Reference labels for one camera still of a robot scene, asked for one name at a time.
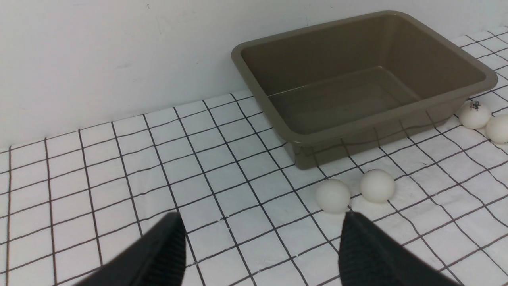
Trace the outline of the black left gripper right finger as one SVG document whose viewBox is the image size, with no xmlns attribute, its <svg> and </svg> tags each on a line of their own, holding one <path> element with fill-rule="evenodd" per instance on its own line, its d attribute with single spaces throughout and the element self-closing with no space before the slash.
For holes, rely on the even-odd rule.
<svg viewBox="0 0 508 286">
<path fill-rule="evenodd" d="M 346 212 L 338 250 L 343 286 L 455 286 L 359 212 Z"/>
</svg>

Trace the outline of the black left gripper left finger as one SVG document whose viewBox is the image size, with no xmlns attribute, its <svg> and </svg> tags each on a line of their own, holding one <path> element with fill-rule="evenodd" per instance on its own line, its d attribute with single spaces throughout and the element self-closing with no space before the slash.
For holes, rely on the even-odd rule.
<svg viewBox="0 0 508 286">
<path fill-rule="evenodd" d="M 185 225 L 167 213 L 145 235 L 79 286 L 181 286 L 186 269 Z"/>
</svg>

